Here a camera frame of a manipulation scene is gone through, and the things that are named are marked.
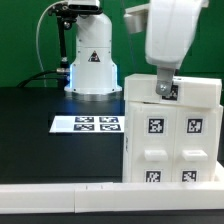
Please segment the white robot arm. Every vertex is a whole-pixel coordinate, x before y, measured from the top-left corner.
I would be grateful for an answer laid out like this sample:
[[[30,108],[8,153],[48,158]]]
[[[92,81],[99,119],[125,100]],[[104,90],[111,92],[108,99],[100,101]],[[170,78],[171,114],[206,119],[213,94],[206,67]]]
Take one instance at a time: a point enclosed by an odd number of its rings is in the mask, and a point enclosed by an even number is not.
[[[146,33],[145,58],[157,67],[157,94],[170,94],[175,71],[192,45],[200,12],[208,4],[209,0],[149,0],[125,10],[128,32]],[[77,24],[77,56],[66,90],[84,95],[120,91],[111,58],[112,22],[100,0],[66,0],[66,6]]]

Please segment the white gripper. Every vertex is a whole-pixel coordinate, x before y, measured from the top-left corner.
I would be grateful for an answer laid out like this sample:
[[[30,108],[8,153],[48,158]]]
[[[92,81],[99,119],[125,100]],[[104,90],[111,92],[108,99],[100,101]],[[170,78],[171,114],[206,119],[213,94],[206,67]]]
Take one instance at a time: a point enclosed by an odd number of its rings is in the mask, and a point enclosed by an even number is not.
[[[157,67],[156,93],[171,92],[175,69],[191,47],[205,0],[150,0],[146,61]]]

